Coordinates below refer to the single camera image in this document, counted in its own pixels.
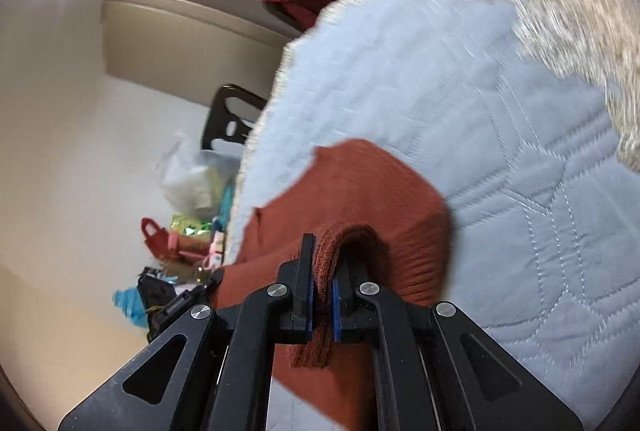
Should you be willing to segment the white quilted table cover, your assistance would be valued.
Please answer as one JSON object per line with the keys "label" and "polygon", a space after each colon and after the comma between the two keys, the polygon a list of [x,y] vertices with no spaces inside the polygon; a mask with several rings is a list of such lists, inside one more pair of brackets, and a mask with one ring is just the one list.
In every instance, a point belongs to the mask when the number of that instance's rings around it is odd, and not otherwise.
{"label": "white quilted table cover", "polygon": [[437,301],[585,429],[638,428],[639,0],[331,3],[285,48],[246,142],[229,265],[255,209],[348,140],[445,200]]}

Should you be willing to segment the dark wooden chair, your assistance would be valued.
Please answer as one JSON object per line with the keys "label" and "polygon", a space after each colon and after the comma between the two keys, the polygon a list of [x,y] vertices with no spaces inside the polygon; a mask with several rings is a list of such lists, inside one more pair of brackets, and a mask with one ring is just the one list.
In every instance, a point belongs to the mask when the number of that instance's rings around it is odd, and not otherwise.
{"label": "dark wooden chair", "polygon": [[201,135],[201,149],[209,151],[216,140],[244,145],[250,135],[249,125],[239,115],[232,113],[227,101],[236,99],[261,112],[267,101],[236,84],[224,84],[213,97]]}

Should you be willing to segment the pink and green snack box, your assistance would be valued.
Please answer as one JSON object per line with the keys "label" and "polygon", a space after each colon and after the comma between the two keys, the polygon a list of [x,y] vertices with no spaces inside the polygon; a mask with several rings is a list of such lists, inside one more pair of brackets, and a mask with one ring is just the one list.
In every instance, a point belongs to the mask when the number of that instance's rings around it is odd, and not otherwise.
{"label": "pink and green snack box", "polygon": [[201,261],[212,244],[212,222],[174,214],[168,229],[168,249],[183,260]]}

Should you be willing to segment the blue bag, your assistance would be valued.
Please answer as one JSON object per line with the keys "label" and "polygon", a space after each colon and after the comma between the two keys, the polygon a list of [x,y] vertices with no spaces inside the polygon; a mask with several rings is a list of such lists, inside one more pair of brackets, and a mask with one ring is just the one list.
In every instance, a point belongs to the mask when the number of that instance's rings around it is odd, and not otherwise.
{"label": "blue bag", "polygon": [[112,301],[114,306],[122,311],[122,314],[125,315],[132,325],[139,328],[148,327],[145,307],[137,287],[116,290],[113,293]]}

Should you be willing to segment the white plastic bag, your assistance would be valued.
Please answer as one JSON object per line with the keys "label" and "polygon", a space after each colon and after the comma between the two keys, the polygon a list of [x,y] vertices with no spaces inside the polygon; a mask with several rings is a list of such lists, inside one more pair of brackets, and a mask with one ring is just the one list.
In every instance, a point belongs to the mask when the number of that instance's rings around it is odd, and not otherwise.
{"label": "white plastic bag", "polygon": [[190,139],[180,138],[160,157],[154,173],[176,214],[212,220],[239,169],[239,158],[201,150]]}

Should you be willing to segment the rust red knit sweater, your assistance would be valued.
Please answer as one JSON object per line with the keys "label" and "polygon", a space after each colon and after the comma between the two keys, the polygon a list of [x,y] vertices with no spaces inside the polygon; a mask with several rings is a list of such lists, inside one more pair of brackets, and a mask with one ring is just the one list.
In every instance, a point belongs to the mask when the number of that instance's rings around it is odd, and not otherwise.
{"label": "rust red knit sweater", "polygon": [[451,217],[439,192],[418,173],[366,140],[318,147],[306,172],[257,208],[236,261],[212,303],[240,304],[273,283],[297,258],[304,234],[316,237],[314,281],[320,309],[307,344],[280,345],[273,373],[288,390],[349,430],[376,422],[373,369],[365,344],[332,336],[330,283],[338,262],[363,258],[375,283],[427,307],[444,287]]}

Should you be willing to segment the red gift bag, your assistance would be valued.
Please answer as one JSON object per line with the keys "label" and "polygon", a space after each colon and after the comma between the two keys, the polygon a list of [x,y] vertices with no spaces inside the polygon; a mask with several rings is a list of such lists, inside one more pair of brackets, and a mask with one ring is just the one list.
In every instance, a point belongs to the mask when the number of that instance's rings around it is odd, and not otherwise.
{"label": "red gift bag", "polygon": [[146,248],[158,261],[169,261],[174,253],[169,248],[169,233],[150,217],[142,217],[141,232]]}

